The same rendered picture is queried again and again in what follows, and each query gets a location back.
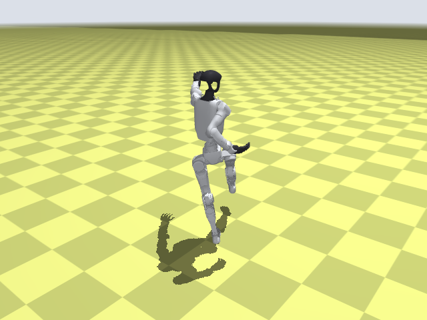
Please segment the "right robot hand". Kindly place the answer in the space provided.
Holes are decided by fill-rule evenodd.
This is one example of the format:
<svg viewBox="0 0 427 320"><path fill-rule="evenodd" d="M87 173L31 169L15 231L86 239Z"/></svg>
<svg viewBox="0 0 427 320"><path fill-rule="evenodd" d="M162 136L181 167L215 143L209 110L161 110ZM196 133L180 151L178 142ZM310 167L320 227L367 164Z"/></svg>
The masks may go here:
<svg viewBox="0 0 427 320"><path fill-rule="evenodd" d="M237 150L234 154L242 153L250 148L250 142L248 142L248 144L246 144L245 146L238 147L237 145L233 145L232 147L234 150Z"/></svg>

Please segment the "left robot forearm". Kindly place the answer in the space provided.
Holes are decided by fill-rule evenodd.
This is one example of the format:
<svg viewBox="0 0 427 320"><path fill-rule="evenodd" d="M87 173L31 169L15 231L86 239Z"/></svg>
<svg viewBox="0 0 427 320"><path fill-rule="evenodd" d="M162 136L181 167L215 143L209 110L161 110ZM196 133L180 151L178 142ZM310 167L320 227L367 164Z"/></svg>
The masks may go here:
<svg viewBox="0 0 427 320"><path fill-rule="evenodd" d="M191 91L190 91L190 94L192 95L192 93L194 92L194 90L195 90L195 87L197 88L197 89L199 89L200 87L199 87L199 85L198 85L198 83L199 83L199 81L194 81L193 82L193 84L191 85Z"/></svg>

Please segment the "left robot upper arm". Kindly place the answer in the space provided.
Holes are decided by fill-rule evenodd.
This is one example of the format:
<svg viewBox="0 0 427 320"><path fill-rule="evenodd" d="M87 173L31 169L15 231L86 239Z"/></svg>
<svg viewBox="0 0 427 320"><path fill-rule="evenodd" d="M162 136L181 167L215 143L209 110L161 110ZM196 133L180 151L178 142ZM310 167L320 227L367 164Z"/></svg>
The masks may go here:
<svg viewBox="0 0 427 320"><path fill-rule="evenodd" d="M195 103L195 100L198 98L198 97L201 97L201 90L199 90L199 89L197 89L196 87L195 87L195 90L194 90L194 92L192 93L192 95L191 95L191 101L190 101L190 104L192 105L192 106L194 106L194 103Z"/></svg>

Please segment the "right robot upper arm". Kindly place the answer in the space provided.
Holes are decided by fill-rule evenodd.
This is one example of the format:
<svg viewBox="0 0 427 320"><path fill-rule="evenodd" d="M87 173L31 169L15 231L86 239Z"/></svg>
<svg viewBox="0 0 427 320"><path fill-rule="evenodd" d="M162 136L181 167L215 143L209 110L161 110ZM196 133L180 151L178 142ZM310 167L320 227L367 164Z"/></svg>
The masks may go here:
<svg viewBox="0 0 427 320"><path fill-rule="evenodd" d="M205 132L206 136L210 139L213 138L211 136L211 130L220 126L223 123L224 119L231 113L231 109L224 102L220 102L220 104L217 106L217 110L217 113L211 120L211 123L209 124Z"/></svg>

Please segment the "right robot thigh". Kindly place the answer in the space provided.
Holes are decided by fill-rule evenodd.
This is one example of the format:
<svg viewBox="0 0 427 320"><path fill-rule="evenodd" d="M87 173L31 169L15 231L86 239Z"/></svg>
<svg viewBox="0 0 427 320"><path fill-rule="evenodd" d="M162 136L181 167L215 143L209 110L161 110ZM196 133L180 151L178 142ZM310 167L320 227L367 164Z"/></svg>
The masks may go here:
<svg viewBox="0 0 427 320"><path fill-rule="evenodd" d="M222 149L222 159L225 161L226 168L226 177L233 178L234 172L233 167L235 167L236 154L229 154L226 150Z"/></svg>

